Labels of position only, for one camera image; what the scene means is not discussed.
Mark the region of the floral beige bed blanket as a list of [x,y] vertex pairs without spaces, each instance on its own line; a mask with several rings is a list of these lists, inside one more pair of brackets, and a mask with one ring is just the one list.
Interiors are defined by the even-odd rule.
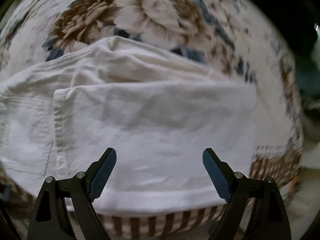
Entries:
[[[257,180],[271,176],[280,193],[297,176],[303,134],[294,55],[250,0],[23,0],[1,32],[1,82],[114,36],[254,86],[253,154],[249,173],[243,174]],[[25,196],[32,214],[39,193],[33,196],[20,187],[2,162],[1,172],[8,176],[5,191]],[[110,239],[178,238],[182,231],[218,224],[227,207],[220,198],[222,204],[198,209],[120,216],[98,212],[98,199],[92,205]]]

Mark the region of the dark green plush blanket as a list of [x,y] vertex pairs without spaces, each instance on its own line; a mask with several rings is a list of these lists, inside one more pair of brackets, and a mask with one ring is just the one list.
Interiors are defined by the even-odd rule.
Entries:
[[319,111],[319,68],[310,56],[296,56],[296,83],[303,108]]

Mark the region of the white pants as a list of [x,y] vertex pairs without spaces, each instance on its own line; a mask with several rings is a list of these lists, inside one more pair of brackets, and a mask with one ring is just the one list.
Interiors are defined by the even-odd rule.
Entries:
[[104,38],[1,82],[1,162],[36,196],[109,147],[117,162],[95,209],[155,215],[222,204],[202,163],[212,148],[249,173],[256,89],[163,49]]

